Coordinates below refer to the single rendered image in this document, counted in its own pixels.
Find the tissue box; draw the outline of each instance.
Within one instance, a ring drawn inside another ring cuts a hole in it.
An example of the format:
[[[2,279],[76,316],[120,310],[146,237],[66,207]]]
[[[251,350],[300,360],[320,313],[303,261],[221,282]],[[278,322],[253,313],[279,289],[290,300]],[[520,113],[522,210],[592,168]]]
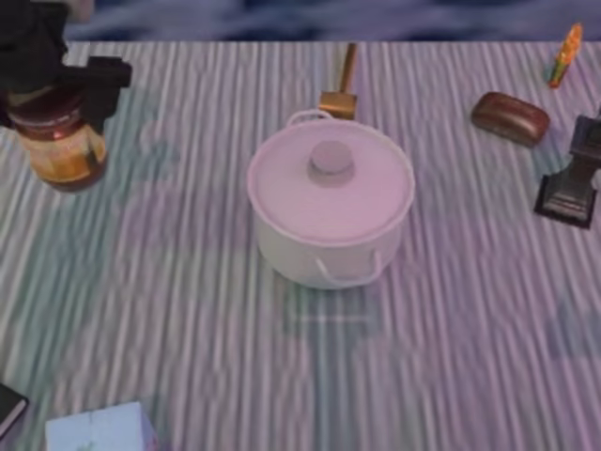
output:
[[[47,451],[159,451],[159,440],[139,402],[46,423]]]

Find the dark background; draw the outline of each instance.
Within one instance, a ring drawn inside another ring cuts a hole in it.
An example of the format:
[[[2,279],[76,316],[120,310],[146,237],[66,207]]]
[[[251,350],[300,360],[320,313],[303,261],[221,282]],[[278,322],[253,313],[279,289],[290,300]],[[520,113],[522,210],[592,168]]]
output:
[[[97,0],[70,39],[601,39],[595,0]]]

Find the glass jar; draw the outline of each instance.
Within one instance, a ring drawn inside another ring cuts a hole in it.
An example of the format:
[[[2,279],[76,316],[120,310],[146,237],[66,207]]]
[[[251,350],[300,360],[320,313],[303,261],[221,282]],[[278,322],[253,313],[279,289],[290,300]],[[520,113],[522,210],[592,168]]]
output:
[[[55,189],[83,190],[104,174],[104,138],[81,117],[84,92],[73,86],[10,94],[7,113],[38,177]]]

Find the white pot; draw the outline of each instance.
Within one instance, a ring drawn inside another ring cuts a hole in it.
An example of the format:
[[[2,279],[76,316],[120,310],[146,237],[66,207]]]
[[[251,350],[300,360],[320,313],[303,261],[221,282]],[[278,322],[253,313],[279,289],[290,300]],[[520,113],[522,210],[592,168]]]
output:
[[[303,121],[303,118],[319,120]],[[299,112],[248,170],[259,249],[311,288],[375,281],[393,260],[413,202],[411,164],[388,137],[319,110]]]

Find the black stand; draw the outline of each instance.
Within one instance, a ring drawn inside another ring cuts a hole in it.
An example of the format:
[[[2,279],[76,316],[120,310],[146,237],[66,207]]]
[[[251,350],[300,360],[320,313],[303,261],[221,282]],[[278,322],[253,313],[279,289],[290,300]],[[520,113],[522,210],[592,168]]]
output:
[[[597,118],[578,117],[570,154],[572,161],[563,171],[543,177],[534,212],[589,229],[597,195],[592,182],[601,168],[601,111]]]
[[[82,118],[102,134],[104,122],[116,112],[121,89],[131,85],[131,65],[105,56],[90,57],[85,67],[63,65],[67,46],[62,35],[69,8],[62,3],[8,2],[19,14],[10,17],[11,27],[8,19],[0,17],[0,94],[34,92],[46,86],[81,88]],[[2,104],[0,126],[13,128]]]

